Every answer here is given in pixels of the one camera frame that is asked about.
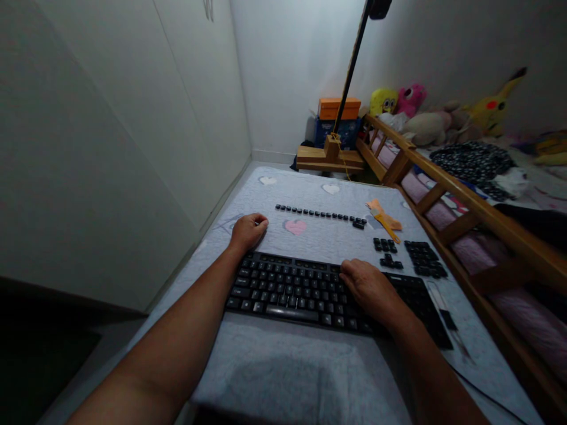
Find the black pole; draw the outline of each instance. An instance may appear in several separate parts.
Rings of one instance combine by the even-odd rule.
[[[354,42],[353,55],[350,57],[350,64],[348,65],[347,80],[344,82],[343,98],[341,99],[341,104],[338,107],[338,115],[335,120],[335,125],[333,127],[333,133],[338,132],[338,125],[341,122],[341,115],[343,115],[344,104],[347,101],[348,89],[350,88],[350,82],[353,79],[354,66],[356,65],[356,58],[359,56],[360,44],[362,43],[362,36],[364,35],[364,29],[366,28],[366,21],[368,20],[368,15],[370,13],[370,8],[374,0],[366,0],[364,5],[364,12],[362,12],[362,18],[360,19],[359,33],[356,36],[356,41]]]

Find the pink bedsheet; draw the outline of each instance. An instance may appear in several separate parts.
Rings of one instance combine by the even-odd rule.
[[[380,151],[378,160],[389,168],[395,157],[396,154],[385,146]],[[415,203],[429,191],[413,170],[404,177],[401,184]],[[457,219],[457,215],[443,201],[433,205],[425,217],[437,230],[443,230]],[[510,257],[499,240],[474,231],[453,242],[451,248],[470,274],[494,267]],[[523,288],[503,291],[488,298],[547,362],[559,379],[567,384],[565,324]]]

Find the orange paper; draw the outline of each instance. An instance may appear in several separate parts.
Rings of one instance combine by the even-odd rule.
[[[402,223],[400,223],[398,220],[395,220],[394,218],[387,215],[384,212],[384,208],[382,208],[382,206],[380,205],[378,200],[371,200],[370,202],[366,203],[366,206],[369,207],[370,209],[372,209],[372,208],[377,209],[381,213],[384,220],[392,228],[392,230],[401,230],[402,229]]]

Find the person's left hand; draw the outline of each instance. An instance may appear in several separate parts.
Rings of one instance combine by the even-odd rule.
[[[240,217],[232,229],[229,247],[242,252],[249,251],[258,243],[267,228],[268,219],[259,212]]]

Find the blue box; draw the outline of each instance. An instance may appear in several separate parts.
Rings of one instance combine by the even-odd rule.
[[[356,136],[359,132],[361,119],[342,120],[338,125],[338,134],[341,136],[341,149],[351,151],[356,147]],[[324,148],[327,135],[331,134],[335,121],[315,120],[315,147]]]

